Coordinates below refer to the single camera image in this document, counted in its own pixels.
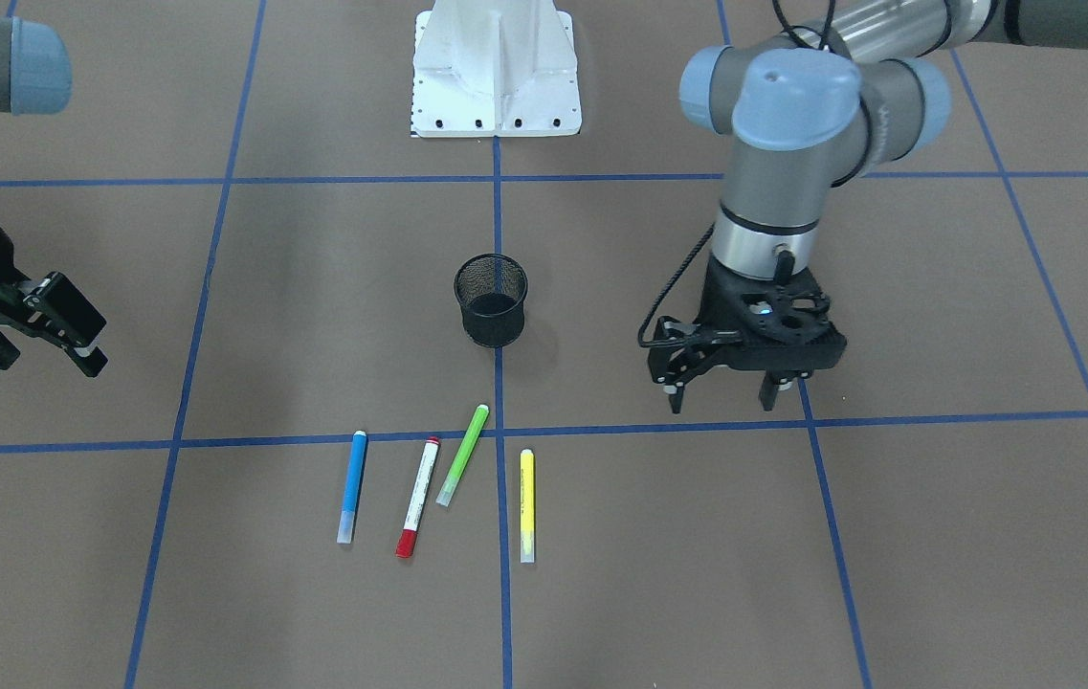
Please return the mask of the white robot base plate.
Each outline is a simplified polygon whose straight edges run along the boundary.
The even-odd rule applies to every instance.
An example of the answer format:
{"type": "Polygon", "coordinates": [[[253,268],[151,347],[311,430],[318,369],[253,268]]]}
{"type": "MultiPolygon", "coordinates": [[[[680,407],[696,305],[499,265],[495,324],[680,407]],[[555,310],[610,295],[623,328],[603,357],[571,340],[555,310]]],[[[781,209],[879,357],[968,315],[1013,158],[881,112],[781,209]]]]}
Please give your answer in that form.
{"type": "Polygon", "coordinates": [[[416,15],[413,39],[412,136],[582,130],[574,22],[552,1],[435,1],[416,15]]]}

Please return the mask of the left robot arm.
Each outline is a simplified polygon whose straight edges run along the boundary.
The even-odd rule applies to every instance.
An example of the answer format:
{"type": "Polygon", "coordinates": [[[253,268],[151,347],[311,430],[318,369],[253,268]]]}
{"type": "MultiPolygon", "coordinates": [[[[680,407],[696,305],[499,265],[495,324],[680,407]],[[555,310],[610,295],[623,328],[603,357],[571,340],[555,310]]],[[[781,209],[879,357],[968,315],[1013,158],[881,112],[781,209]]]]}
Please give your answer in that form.
{"type": "Polygon", "coordinates": [[[851,1],[819,26],[788,21],[754,47],[713,45],[688,62],[680,108],[731,137],[722,199],[692,322],[650,310],[638,332],[650,376],[682,410],[715,367],[761,371],[780,389],[832,369],[846,348],[809,269],[828,193],[937,139],[949,84],[930,53],[970,42],[1088,51],[1088,1],[851,1]]]}

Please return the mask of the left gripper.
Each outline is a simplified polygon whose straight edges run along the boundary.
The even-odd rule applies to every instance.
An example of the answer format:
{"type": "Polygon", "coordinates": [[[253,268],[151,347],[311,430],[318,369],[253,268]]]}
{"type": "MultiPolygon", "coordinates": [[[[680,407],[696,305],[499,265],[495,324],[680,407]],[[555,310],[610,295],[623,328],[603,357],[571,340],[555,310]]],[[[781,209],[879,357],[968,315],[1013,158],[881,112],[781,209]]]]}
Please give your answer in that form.
{"type": "Polygon", "coordinates": [[[647,366],[663,384],[671,414],[683,409],[685,389],[713,367],[762,371],[759,403],[775,409],[786,379],[832,369],[846,339],[836,330],[831,298],[793,254],[776,254],[766,275],[746,278],[710,258],[693,322],[651,318],[647,366]]]}

